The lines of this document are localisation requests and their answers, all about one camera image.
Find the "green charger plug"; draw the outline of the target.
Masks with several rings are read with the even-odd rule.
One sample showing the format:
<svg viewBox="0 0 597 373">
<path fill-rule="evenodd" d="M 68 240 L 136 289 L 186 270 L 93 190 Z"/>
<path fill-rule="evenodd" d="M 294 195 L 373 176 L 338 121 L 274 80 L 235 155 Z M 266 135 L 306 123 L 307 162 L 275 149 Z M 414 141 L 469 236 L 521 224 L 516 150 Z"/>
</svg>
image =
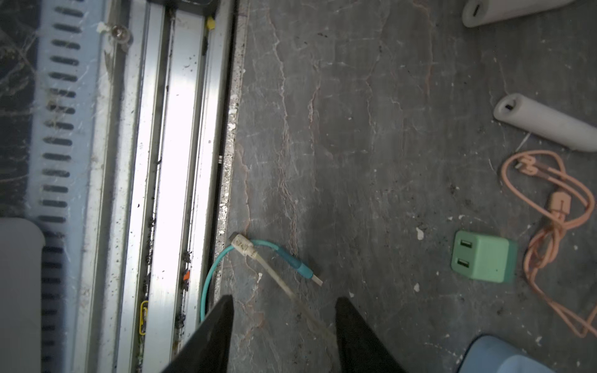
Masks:
<svg viewBox="0 0 597 373">
<path fill-rule="evenodd" d="M 518 244 L 510 239 L 460 230 L 455 234 L 451 268 L 476 281 L 512 282 Z"/>
</svg>

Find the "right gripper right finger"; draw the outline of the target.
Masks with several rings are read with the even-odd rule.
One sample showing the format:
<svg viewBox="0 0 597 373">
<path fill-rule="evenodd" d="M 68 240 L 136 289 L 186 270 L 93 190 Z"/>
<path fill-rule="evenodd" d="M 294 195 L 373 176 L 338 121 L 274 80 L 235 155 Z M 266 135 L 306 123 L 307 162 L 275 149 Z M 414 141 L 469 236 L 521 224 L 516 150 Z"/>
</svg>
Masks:
<svg viewBox="0 0 597 373">
<path fill-rule="evenodd" d="M 348 298 L 339 298 L 335 311 L 342 372 L 405 373 Z"/>
</svg>

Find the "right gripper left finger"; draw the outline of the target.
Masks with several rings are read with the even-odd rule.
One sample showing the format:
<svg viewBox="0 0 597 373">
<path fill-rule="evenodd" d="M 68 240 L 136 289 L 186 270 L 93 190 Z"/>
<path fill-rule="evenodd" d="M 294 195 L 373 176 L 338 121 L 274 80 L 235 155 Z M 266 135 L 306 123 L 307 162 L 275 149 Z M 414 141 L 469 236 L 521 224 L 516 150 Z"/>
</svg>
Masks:
<svg viewBox="0 0 597 373">
<path fill-rule="evenodd" d="M 234 302 L 223 296 L 163 372 L 227 372 Z"/>
</svg>

